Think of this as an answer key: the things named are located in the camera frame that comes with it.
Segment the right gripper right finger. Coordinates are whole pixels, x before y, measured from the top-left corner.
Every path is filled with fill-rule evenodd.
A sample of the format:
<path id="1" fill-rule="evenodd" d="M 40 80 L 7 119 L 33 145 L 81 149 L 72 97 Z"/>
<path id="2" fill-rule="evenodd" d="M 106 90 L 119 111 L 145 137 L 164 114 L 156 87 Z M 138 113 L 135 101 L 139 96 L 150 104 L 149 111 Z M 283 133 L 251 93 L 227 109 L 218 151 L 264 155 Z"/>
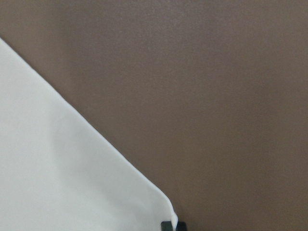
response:
<path id="1" fill-rule="evenodd" d="M 176 231 L 187 231 L 187 225 L 184 221 L 179 221 L 176 226 Z"/>

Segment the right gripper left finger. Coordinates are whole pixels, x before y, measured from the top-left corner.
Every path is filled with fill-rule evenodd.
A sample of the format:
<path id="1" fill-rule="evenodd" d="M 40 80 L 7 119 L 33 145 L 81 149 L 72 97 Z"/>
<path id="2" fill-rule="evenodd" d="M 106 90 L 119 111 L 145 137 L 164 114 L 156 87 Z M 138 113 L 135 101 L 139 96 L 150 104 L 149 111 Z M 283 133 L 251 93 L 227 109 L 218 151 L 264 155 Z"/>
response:
<path id="1" fill-rule="evenodd" d="M 161 231 L 172 231 L 172 223 L 171 223 L 171 221 L 163 221 L 163 222 L 161 222 Z"/>

